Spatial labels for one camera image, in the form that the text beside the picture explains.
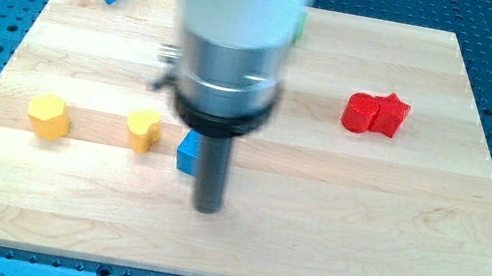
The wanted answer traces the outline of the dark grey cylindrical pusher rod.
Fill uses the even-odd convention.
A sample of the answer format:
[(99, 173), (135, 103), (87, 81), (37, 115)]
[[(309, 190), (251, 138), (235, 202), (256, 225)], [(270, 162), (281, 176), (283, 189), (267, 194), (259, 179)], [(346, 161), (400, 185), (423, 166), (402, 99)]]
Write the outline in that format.
[(232, 151), (231, 138), (200, 137), (193, 205), (202, 213), (221, 208)]

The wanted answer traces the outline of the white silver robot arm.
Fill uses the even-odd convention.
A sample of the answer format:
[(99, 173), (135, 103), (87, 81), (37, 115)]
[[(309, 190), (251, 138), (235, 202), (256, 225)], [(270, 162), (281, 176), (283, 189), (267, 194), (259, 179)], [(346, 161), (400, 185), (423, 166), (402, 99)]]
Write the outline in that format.
[(223, 202), (232, 140), (258, 129), (282, 92), (282, 69), (313, 0), (179, 0), (174, 107), (199, 134), (193, 207)]

